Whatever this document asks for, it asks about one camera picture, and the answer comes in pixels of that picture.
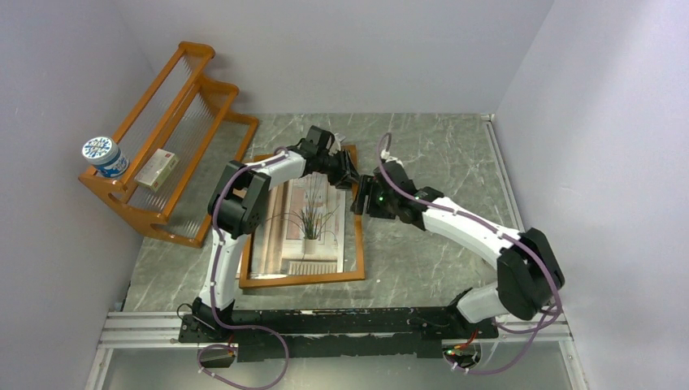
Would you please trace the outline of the wooden picture frame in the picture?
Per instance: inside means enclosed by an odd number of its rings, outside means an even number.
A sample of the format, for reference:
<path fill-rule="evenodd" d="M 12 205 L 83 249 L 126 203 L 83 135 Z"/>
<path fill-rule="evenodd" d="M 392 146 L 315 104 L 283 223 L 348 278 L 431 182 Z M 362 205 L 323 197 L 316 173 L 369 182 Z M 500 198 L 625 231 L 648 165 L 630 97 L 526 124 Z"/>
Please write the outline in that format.
<path fill-rule="evenodd" d="M 236 275 L 239 287 L 364 280 L 362 219 L 349 213 L 350 193 L 317 173 L 273 188 L 266 221 L 245 245 Z"/>

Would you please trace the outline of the plant photo print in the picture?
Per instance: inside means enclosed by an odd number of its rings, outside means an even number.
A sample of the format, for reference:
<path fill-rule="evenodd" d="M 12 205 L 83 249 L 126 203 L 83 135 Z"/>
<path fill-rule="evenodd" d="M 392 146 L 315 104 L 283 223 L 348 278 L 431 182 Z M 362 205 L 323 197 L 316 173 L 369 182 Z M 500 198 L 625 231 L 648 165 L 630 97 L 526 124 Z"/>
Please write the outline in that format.
<path fill-rule="evenodd" d="M 276 280 L 343 272 L 345 200 L 344 190 L 316 173 L 274 187 L 266 222 L 252 239 L 249 278 Z"/>

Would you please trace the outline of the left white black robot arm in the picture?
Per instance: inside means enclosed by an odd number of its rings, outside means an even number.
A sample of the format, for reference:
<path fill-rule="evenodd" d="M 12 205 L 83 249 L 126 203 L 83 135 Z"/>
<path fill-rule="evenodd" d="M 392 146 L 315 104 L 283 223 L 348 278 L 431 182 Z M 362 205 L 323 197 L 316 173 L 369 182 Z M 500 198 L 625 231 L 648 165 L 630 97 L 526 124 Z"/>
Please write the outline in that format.
<path fill-rule="evenodd" d="M 351 189 L 358 182 L 352 153 L 336 134 L 316 126 L 295 145 L 280 146 L 268 158 L 226 165 L 208 203 L 212 242 L 206 279 L 181 318 L 180 343 L 229 340 L 238 328 L 232 314 L 241 255 L 267 219 L 271 190 L 313 173 L 326 176 L 336 189 Z"/>

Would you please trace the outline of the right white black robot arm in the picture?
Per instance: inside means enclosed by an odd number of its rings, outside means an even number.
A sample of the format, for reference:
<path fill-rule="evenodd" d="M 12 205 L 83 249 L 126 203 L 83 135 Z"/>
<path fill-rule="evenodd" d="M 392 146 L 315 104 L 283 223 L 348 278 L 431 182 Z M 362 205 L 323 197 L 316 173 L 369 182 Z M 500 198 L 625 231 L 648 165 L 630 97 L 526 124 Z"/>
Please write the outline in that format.
<path fill-rule="evenodd" d="M 538 313 L 559 315 L 565 278 L 542 231 L 503 227 L 460 207 L 435 188 L 418 188 L 393 161 L 359 178 L 351 210 L 443 236 L 479 255 L 496 272 L 495 282 L 469 288 L 448 305 L 446 323 L 455 336 L 468 336 L 479 322 L 505 314 L 521 320 Z"/>

